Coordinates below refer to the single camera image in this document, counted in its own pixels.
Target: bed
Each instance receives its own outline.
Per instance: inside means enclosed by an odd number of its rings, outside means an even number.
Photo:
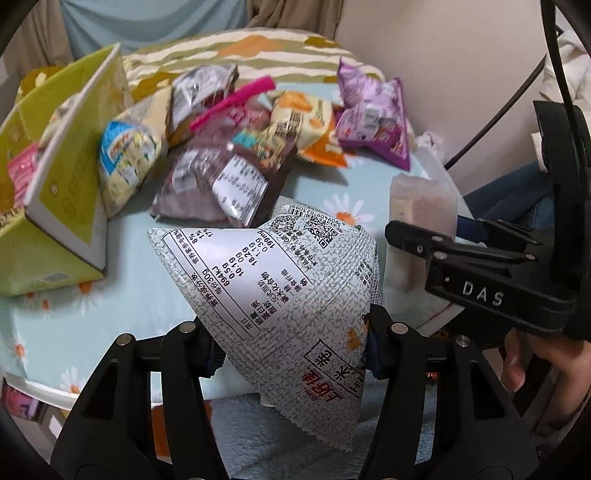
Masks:
[[[233,62],[241,83],[270,74],[279,88],[339,102],[335,74],[341,56],[360,64],[353,53],[319,35],[243,29],[143,48],[124,57],[124,65],[136,99],[196,65]],[[383,78],[377,68],[362,68]],[[451,182],[441,165],[420,150],[410,174]],[[393,176],[404,172],[367,151],[349,156],[348,162],[343,169],[298,162],[282,194],[363,225],[378,241],[383,271],[389,186]],[[157,182],[145,185],[110,222],[103,280],[0,297],[0,365],[13,386],[46,403],[71,408],[117,335],[163,335],[194,317],[147,241],[146,232],[155,225],[147,210],[158,187]],[[206,399],[252,391],[229,362],[212,379],[202,379],[202,387]],[[161,401],[156,376],[152,401]]]

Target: daisy pattern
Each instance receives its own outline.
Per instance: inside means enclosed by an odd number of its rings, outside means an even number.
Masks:
[[[79,395],[80,391],[84,387],[86,383],[85,378],[81,378],[78,380],[78,369],[76,367],[71,367],[70,369],[66,370],[61,375],[60,388],[68,393],[72,393],[74,395]]]
[[[10,345],[9,348],[12,351],[12,354],[21,361],[23,367],[26,368],[29,363],[27,359],[27,343],[21,337],[20,333],[17,332],[16,336],[12,340],[12,345]]]
[[[82,315],[85,315],[87,310],[92,310],[103,301],[97,283],[91,281],[79,283],[72,291],[72,296],[74,297],[74,305],[80,307]]]
[[[23,295],[25,300],[25,310],[32,310],[35,306],[35,292],[28,291]]]
[[[347,168],[360,167],[365,163],[365,160],[357,155],[345,154],[345,160],[347,161]]]
[[[363,204],[363,200],[358,200],[354,207],[350,208],[348,193],[345,193],[342,199],[334,194],[332,200],[324,200],[324,211],[349,225],[361,225],[367,229],[368,223],[374,221],[374,216],[371,213],[361,213]]]
[[[43,314],[43,320],[51,320],[51,302],[48,298],[42,299],[41,312]]]

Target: beige curtain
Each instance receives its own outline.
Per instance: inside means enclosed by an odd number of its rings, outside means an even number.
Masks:
[[[299,28],[334,38],[343,0],[247,0],[249,27]]]
[[[4,51],[7,72],[23,78],[31,70],[67,65],[72,51],[59,0],[39,0]]]

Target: purple snack bag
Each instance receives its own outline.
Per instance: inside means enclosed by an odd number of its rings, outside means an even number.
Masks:
[[[397,167],[410,170],[400,79],[382,83],[342,60],[337,78],[346,107],[336,127],[340,146],[367,146]]]

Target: human hand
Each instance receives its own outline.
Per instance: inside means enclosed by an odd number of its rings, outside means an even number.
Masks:
[[[525,382],[522,363],[525,343],[538,357],[548,360],[560,374],[541,419],[541,424],[560,429],[579,409],[591,388],[591,343],[558,334],[542,338],[512,329],[505,337],[507,356],[501,375],[501,383],[507,390],[517,391]]]

